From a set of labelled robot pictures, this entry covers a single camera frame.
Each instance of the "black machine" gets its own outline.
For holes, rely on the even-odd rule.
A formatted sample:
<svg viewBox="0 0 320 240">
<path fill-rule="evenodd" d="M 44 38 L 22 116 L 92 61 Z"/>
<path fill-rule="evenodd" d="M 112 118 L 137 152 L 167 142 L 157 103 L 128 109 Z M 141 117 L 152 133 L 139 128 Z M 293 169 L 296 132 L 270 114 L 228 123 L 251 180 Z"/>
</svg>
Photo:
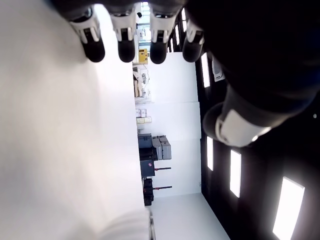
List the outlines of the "black machine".
<svg viewBox="0 0 320 240">
<path fill-rule="evenodd" d="M 154 190 L 170 189 L 172 186 L 153 187 L 152 179 L 146 178 L 143 180 L 143 199 L 145 206 L 151 206 L 154 200 Z"/>
</svg>

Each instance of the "white wall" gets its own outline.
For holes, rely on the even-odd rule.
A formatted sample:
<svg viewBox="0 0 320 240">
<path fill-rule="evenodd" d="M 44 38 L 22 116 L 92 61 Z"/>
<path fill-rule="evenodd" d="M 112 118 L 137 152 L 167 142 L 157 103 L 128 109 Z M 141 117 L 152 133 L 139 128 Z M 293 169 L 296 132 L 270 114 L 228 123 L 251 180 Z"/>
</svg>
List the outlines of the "white wall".
<svg viewBox="0 0 320 240">
<path fill-rule="evenodd" d="M 162 64 L 148 61 L 152 101 L 156 104 L 198 102 L 196 66 L 182 52 L 168 52 Z"/>
<path fill-rule="evenodd" d="M 229 240 L 201 193 L 157 198 L 150 207 L 157 240 Z"/>
<path fill-rule="evenodd" d="M 156 168 L 172 169 L 157 171 L 153 177 L 155 187 L 172 188 L 154 191 L 154 196 L 200 193 L 201 125 L 195 64 L 186 62 L 181 52 L 169 53 L 160 65 L 149 61 L 148 74 L 154 103 L 136 108 L 147 109 L 152 123 L 144 124 L 142 133 L 166 135 L 172 152 L 171 160 L 154 163 Z"/>
<path fill-rule="evenodd" d="M 98 14 L 95 64 L 45 1 L 0 1 L 1 239 L 94 240 L 144 208 L 132 65 Z"/>
</svg>

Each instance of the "black ceiling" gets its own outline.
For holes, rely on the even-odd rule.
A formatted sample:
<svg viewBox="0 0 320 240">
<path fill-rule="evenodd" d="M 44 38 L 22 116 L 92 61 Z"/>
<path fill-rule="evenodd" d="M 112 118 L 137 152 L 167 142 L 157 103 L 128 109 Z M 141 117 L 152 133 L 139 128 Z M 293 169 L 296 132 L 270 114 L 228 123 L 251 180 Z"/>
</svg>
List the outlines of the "black ceiling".
<svg viewBox="0 0 320 240">
<path fill-rule="evenodd" d="M 224 100 L 227 83 L 204 88 L 201 60 L 196 63 L 201 121 L 210 107 Z M 229 189 L 230 147 L 213 142 L 214 170 L 207 167 L 207 136 L 202 131 L 202 194 L 230 239 L 276 240 L 272 230 L 283 177 L 305 187 L 292 240 L 320 239 L 320 95 L 300 115 L 261 136 L 241 153 L 240 198 Z"/>
</svg>

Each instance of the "white floor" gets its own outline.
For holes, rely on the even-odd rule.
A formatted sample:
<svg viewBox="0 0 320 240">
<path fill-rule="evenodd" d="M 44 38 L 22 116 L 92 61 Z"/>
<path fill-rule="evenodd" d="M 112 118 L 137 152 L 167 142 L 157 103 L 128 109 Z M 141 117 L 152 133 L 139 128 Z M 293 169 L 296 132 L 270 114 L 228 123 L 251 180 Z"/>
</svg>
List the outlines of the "white floor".
<svg viewBox="0 0 320 240">
<path fill-rule="evenodd" d="M 95 239 L 144 207 L 132 66 L 98 14 L 94 64 L 44 1 L 0 1 L 1 239 Z"/>
</svg>

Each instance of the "black robotic finger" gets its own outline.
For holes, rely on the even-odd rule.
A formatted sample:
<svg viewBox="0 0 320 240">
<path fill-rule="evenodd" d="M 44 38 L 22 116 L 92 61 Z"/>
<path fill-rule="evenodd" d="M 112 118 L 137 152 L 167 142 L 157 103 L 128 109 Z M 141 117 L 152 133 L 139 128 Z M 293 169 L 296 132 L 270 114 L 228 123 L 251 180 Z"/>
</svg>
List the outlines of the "black robotic finger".
<svg viewBox="0 0 320 240">
<path fill-rule="evenodd" d="M 135 58 L 135 42 L 133 40 L 118 41 L 118 53 L 121 61 L 131 62 Z"/>
<path fill-rule="evenodd" d="M 182 48 L 182 55 L 184 60 L 189 63 L 194 63 L 200 57 L 202 51 L 202 44 L 189 42 L 187 38 L 184 39 L 184 44 Z"/>
<path fill-rule="evenodd" d="M 86 57 L 93 63 L 101 62 L 106 55 L 102 38 L 100 38 L 99 41 L 88 43 L 82 42 L 82 46 Z"/>
<path fill-rule="evenodd" d="M 168 43 L 151 42 L 150 59 L 155 64 L 162 64 L 167 56 Z"/>
</svg>

